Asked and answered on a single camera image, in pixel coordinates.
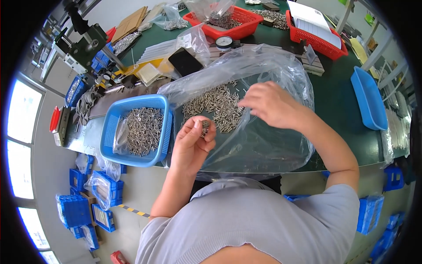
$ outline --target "notebook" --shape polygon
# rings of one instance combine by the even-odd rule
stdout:
[[[341,39],[333,34],[321,12],[312,7],[287,1],[295,26],[341,49]]]

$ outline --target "hand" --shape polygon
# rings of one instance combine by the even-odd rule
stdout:
[[[272,127],[295,130],[298,130],[301,116],[308,109],[272,81],[251,85],[238,106],[251,108],[252,115]]]
[[[202,121],[210,123],[205,138],[201,138]],[[176,174],[194,176],[202,167],[208,153],[215,147],[216,126],[204,116],[189,118],[177,133],[170,170]]]

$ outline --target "gray shirt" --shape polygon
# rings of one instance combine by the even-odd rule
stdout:
[[[344,263],[359,199],[348,185],[295,202],[251,179],[213,182],[175,216],[142,230],[136,264],[200,263],[226,246],[251,244],[282,264]]]

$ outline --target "window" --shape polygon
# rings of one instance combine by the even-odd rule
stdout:
[[[7,155],[14,195],[34,199],[31,180],[31,148],[8,140]]]
[[[35,117],[41,101],[41,93],[20,81],[16,81],[10,101],[7,134],[25,143],[32,142]]]
[[[60,264],[41,226],[32,187],[33,134],[43,95],[43,91],[27,85],[25,78],[19,77],[14,83],[7,123],[9,176],[19,213],[34,246],[48,264]]]

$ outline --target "yellow black floor tape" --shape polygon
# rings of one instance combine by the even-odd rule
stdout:
[[[130,212],[134,212],[134,213],[135,213],[135,214],[137,214],[137,215],[140,215],[140,216],[144,216],[144,217],[146,217],[146,218],[149,218],[149,214],[144,213],[144,212],[141,212],[141,211],[138,211],[138,210],[133,209],[133,208],[130,208],[129,206],[126,206],[126,205],[124,205],[124,204],[119,205],[119,207],[121,207],[121,208],[123,208],[123,209],[126,209],[126,210],[128,210],[128,211],[130,211]]]

